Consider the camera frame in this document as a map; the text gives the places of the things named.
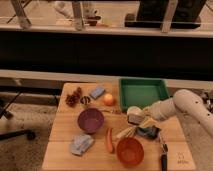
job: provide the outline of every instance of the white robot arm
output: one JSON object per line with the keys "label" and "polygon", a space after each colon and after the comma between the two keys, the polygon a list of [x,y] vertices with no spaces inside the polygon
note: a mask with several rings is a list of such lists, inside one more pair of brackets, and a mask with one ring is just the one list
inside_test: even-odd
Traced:
{"label": "white robot arm", "polygon": [[[83,1],[82,7],[84,19],[95,17],[95,13],[97,11],[94,10],[94,5],[91,1]],[[73,19],[71,9],[69,10],[68,8],[66,8],[66,3],[64,1],[55,1],[54,8],[57,12],[64,15],[66,18]]]}
{"label": "white robot arm", "polygon": [[180,112],[193,116],[213,137],[213,114],[206,109],[202,98],[189,90],[178,90],[173,98],[158,101],[148,109],[149,115],[157,121],[166,120]]}

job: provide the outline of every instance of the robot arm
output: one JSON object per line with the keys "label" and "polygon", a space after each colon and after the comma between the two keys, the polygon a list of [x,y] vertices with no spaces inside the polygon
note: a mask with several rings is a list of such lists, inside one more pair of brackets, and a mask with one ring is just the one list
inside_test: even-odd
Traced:
{"label": "robot arm", "polygon": [[72,13],[65,8],[66,4],[63,1],[55,1],[54,8],[60,14],[64,15],[66,18],[73,18]]}
{"label": "robot arm", "polygon": [[173,98],[156,102],[148,109],[149,115],[157,121],[166,120],[180,112],[193,116],[213,137],[213,114],[206,109],[201,97],[189,90],[178,90]]}

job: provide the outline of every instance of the carrot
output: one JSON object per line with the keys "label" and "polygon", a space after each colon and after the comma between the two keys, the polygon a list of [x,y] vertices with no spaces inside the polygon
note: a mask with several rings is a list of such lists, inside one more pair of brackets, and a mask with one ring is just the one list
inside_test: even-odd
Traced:
{"label": "carrot", "polygon": [[114,152],[114,146],[112,144],[112,128],[108,128],[106,131],[106,148],[109,153]]}

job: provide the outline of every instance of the orange bowl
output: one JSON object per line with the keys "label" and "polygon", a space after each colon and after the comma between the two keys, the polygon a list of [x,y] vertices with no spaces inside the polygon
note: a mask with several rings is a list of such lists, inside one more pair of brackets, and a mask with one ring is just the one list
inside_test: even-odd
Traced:
{"label": "orange bowl", "polygon": [[118,142],[116,154],[125,167],[134,167],[142,162],[144,150],[137,139],[128,137]]}

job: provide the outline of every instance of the green tray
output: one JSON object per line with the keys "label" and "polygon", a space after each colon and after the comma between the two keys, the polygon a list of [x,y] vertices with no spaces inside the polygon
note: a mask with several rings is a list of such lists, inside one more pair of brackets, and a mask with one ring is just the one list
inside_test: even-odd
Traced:
{"label": "green tray", "polygon": [[159,100],[169,98],[164,80],[125,79],[119,80],[120,106],[126,112],[130,106],[144,108]]}

